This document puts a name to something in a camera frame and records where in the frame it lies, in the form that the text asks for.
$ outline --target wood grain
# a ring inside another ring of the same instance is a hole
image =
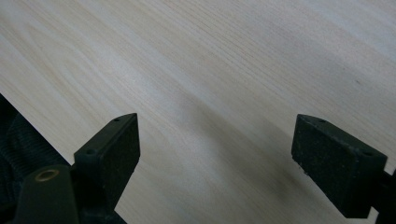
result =
[[[396,2],[1,1],[0,92],[73,162],[138,113],[130,223],[346,220],[290,155],[298,113],[396,165]]]

